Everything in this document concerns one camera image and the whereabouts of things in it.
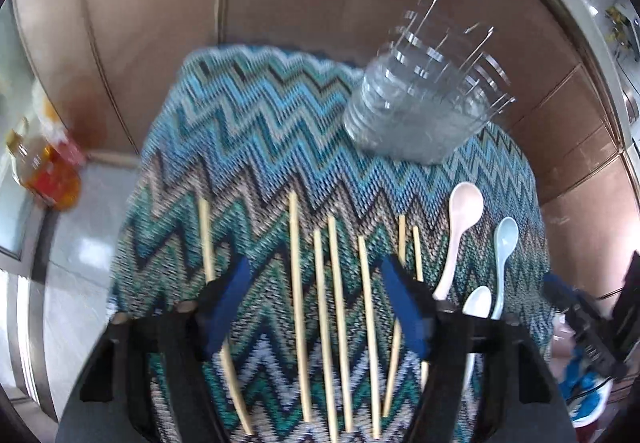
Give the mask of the white ceramic spoon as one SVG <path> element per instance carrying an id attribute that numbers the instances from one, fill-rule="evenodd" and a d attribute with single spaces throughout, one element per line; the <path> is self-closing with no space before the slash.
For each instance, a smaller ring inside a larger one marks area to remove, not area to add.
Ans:
<path id="1" fill-rule="evenodd" d="M 491 291 L 487 286 L 475 288 L 462 307 L 466 316 L 487 319 L 491 308 Z M 463 390 L 468 389 L 474 371 L 475 354 L 469 353 L 465 360 Z"/>

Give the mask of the light blue ceramic spoon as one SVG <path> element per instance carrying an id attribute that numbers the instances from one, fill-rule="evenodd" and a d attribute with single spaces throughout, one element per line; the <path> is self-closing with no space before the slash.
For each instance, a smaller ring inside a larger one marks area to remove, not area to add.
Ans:
<path id="1" fill-rule="evenodd" d="M 518 246 L 520 231 L 518 223 L 511 217 L 503 218 L 495 228 L 494 250 L 496 261 L 497 296 L 491 319 L 500 319 L 504 304 L 504 285 L 506 285 L 506 260 L 508 260 Z"/>

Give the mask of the pink ceramic spoon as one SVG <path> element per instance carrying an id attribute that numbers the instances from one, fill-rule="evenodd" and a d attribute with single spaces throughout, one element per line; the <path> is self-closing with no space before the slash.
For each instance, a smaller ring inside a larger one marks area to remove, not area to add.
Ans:
<path id="1" fill-rule="evenodd" d="M 449 196 L 449 246 L 445 267 L 433 291 L 436 301 L 445 300 L 454 282 L 458 252 L 462 234 L 471 229 L 483 215 L 484 197 L 480 189 L 471 182 L 457 184 Z"/>

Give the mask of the zigzag knitted table cloth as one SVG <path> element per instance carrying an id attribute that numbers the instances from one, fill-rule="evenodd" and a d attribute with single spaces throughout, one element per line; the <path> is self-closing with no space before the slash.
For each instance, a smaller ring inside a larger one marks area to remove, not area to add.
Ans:
<path id="1" fill-rule="evenodd" d="M 442 163 L 420 166 L 356 148 L 343 127 L 357 68 L 272 47 L 207 48 L 183 62 L 146 137 L 111 266 L 108 307 L 134 317 L 169 310 L 204 286 L 200 211 L 209 204 L 216 274 L 235 255 L 252 265 L 252 286 L 230 331 L 235 373 L 250 415 L 244 429 L 219 359 L 203 367 L 208 391 L 235 442 L 324 442 L 326 422 L 314 230 L 331 269 L 328 217 L 336 221 L 346 315 L 354 431 L 344 442 L 372 440 L 371 393 L 358 237 L 366 241 L 378 347 L 378 380 L 386 387 L 394 327 L 376 261 L 397 250 L 406 216 L 408 270 L 416 275 L 412 227 L 419 226 L 423 276 L 435 286 L 449 241 L 448 200 L 460 182 L 484 197 L 482 218 L 462 236 L 448 297 L 462 303 L 478 286 L 497 293 L 494 232 L 511 217 L 520 238 L 506 260 L 504 313 L 527 326 L 541 350 L 552 337 L 552 311 L 541 298 L 550 267 L 536 181 L 521 148 L 496 125 Z M 288 194 L 298 199 L 311 422 L 303 421 L 291 284 Z M 420 363 L 399 356 L 382 440 L 398 442 L 421 394 Z"/>

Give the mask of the orange drink bottle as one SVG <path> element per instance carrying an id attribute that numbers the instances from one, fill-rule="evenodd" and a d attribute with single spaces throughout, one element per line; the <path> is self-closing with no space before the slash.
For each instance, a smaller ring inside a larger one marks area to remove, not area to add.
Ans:
<path id="1" fill-rule="evenodd" d="M 43 135 L 31 133 L 25 116 L 6 135 L 14 180 L 47 207 L 73 208 L 81 190 L 76 168 Z"/>

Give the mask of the white plastic bag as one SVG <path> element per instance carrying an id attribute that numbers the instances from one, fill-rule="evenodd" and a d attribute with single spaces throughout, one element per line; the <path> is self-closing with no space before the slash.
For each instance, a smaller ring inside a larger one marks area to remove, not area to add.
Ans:
<path id="1" fill-rule="evenodd" d="M 74 167 L 83 167 L 87 157 L 77 142 L 70 136 L 58 112 L 49 100 L 40 81 L 32 83 L 32 106 L 40 123 L 43 137 L 58 151 L 58 154 Z"/>

